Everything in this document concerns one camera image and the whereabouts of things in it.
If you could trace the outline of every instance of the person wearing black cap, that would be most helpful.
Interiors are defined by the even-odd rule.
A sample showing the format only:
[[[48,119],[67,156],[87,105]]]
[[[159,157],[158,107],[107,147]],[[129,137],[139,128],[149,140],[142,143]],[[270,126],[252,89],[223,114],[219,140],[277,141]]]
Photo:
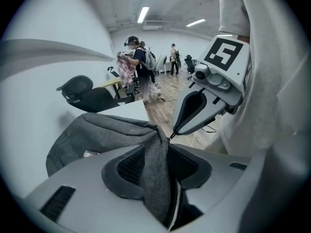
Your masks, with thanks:
[[[142,93],[144,104],[149,103],[149,95],[161,98],[161,92],[158,90],[154,83],[151,82],[151,71],[149,71],[142,63],[146,62],[146,49],[144,45],[139,42],[136,36],[128,38],[127,46],[131,50],[135,50],[133,58],[125,56],[124,58],[132,65],[136,66],[138,74],[138,81]]]

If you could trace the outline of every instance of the white pants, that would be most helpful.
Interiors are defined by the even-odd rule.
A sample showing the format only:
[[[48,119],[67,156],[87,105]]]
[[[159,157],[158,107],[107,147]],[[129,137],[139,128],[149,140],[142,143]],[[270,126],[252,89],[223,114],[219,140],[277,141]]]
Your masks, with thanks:
[[[138,77],[140,91],[144,102],[149,101],[149,96],[157,98],[160,94],[160,90],[156,88],[155,84],[152,83],[150,76]]]

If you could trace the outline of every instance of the black cap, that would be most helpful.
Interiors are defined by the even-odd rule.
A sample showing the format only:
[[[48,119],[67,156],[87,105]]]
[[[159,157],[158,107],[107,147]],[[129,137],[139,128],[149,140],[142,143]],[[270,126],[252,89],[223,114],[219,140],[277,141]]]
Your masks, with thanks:
[[[130,37],[128,37],[127,43],[130,43],[131,41],[138,42],[138,38],[137,38],[136,36],[130,36]]]

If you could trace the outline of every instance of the pink cloth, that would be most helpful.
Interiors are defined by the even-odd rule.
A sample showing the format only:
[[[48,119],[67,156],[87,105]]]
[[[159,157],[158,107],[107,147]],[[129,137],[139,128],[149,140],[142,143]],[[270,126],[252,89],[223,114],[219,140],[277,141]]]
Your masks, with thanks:
[[[120,75],[121,85],[122,85],[122,88],[124,88],[130,85],[131,83],[133,83],[132,76],[134,72],[136,71],[136,66],[131,65],[126,60],[121,59],[120,57],[118,57],[117,63],[118,63],[118,71]]]

